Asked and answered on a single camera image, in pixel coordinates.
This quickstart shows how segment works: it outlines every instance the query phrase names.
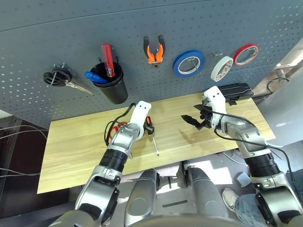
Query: scissors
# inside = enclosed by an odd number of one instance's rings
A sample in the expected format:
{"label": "scissors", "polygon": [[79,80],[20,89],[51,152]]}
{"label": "scissors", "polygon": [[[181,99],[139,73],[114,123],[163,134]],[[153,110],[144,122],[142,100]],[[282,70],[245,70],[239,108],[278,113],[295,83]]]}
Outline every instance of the scissors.
{"label": "scissors", "polygon": [[80,91],[89,93],[90,95],[93,95],[92,92],[76,84],[71,79],[72,79],[71,73],[65,68],[61,68],[61,67],[54,67],[52,72],[46,72],[43,74],[43,80],[48,85],[55,87],[63,87],[63,86],[72,87]]}
{"label": "scissors", "polygon": [[118,123],[117,126],[114,126],[114,127],[112,128],[112,131],[115,130],[115,132],[118,132],[119,129],[121,128],[121,126],[124,125],[124,124],[127,124],[127,123],[126,123],[126,122]]}

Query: silver robot arm segment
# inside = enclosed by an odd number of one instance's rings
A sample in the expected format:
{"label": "silver robot arm segment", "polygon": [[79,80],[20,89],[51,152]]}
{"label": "silver robot arm segment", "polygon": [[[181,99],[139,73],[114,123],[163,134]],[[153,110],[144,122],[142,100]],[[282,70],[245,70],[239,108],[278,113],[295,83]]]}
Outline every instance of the silver robot arm segment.
{"label": "silver robot arm segment", "polygon": [[114,135],[99,165],[76,201],[75,210],[58,218],[50,227],[99,227],[111,219],[117,205],[124,164],[132,158],[132,147],[144,134],[144,122],[152,105],[140,101],[130,122]]}
{"label": "silver robot arm segment", "polygon": [[[213,111],[226,113],[225,99],[218,87],[210,88],[204,96]],[[245,119],[213,113],[210,125],[233,139],[266,145],[262,133]],[[249,167],[251,181],[258,191],[256,201],[265,220],[274,226],[295,226],[292,220],[297,222],[299,218],[303,221],[303,209],[285,174],[275,163],[271,151],[243,141],[237,141],[237,145]]]}

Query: metal hook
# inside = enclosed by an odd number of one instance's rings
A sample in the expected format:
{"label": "metal hook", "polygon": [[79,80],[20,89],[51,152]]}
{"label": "metal hook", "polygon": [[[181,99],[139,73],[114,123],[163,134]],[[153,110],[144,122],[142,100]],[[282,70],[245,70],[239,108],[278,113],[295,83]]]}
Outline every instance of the metal hook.
{"label": "metal hook", "polygon": [[221,50],[220,50],[219,52],[214,52],[214,51],[213,51],[213,54],[214,54],[215,57],[216,57],[216,56],[221,56],[221,55],[223,55],[223,53],[222,53]]}
{"label": "metal hook", "polygon": [[57,72],[55,72],[55,74],[54,74],[54,76],[53,76],[53,79],[52,79],[52,82],[51,82],[50,86],[53,85],[53,82],[55,81],[56,75],[57,75]]}
{"label": "metal hook", "polygon": [[248,49],[246,50],[246,52],[247,52],[247,51],[255,51],[255,50],[256,50],[255,47],[251,47],[251,48],[248,48]]}
{"label": "metal hook", "polygon": [[64,62],[62,62],[62,65],[61,65],[61,66],[54,64],[54,65],[53,65],[53,68],[55,68],[55,67],[64,68],[64,67],[65,67],[65,63],[64,63]]}
{"label": "metal hook", "polygon": [[197,68],[196,64],[194,63],[194,59],[196,59],[196,57],[187,58],[187,61],[192,61],[195,69],[198,71],[198,68]]}

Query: white wall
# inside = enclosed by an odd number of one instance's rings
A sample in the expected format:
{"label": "white wall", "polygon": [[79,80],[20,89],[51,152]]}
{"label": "white wall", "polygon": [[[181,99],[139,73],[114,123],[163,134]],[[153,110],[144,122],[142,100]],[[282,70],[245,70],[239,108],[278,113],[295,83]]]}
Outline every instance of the white wall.
{"label": "white wall", "polygon": [[0,110],[0,118],[5,118],[9,116],[11,116],[11,114],[4,112],[3,110]]}
{"label": "white wall", "polygon": [[280,66],[294,66],[303,59],[303,38],[293,47],[293,49],[280,61]]}
{"label": "white wall", "polygon": [[274,132],[269,143],[285,146],[303,140],[303,68],[285,86],[258,104]]}

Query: orange pliers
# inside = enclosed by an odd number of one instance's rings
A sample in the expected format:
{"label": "orange pliers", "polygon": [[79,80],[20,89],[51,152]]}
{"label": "orange pliers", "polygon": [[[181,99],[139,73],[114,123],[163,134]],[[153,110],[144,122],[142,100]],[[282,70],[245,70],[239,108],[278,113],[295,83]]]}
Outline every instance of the orange pliers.
{"label": "orange pliers", "polygon": [[144,53],[148,58],[148,63],[152,64],[153,67],[159,67],[159,63],[163,61],[163,55],[165,53],[165,43],[163,35],[158,36],[159,40],[159,49],[157,49],[157,53],[153,54],[150,49],[150,40],[148,36],[144,36],[143,39],[143,49]]}

